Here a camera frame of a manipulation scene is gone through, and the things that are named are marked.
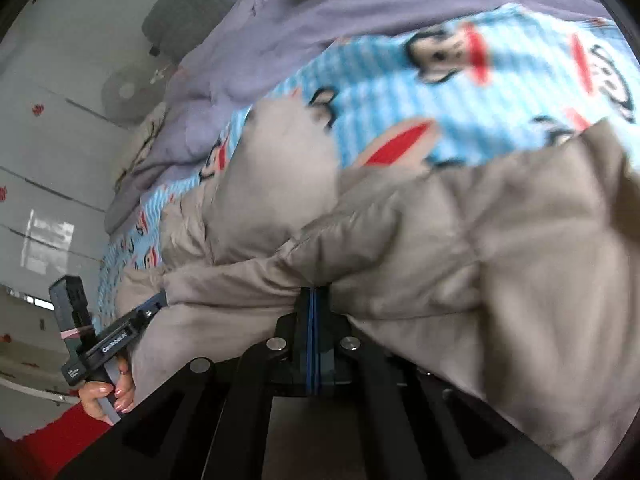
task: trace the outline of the purple blanket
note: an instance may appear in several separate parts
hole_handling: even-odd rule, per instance
[[[169,82],[169,113],[153,149],[105,216],[109,234],[144,195],[191,173],[233,111],[318,56],[336,38],[399,34],[514,2],[562,20],[609,17],[598,0],[239,0]]]

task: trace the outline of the floor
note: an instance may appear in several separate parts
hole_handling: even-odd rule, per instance
[[[155,1],[32,0],[0,43],[0,285],[48,300],[51,283],[77,274],[95,301],[111,165],[132,128],[103,93],[109,81],[167,66],[140,29]],[[65,352],[52,312],[7,298],[0,336],[12,332],[14,342],[0,346]],[[4,386],[0,406],[13,408],[0,410],[11,438],[68,408]]]

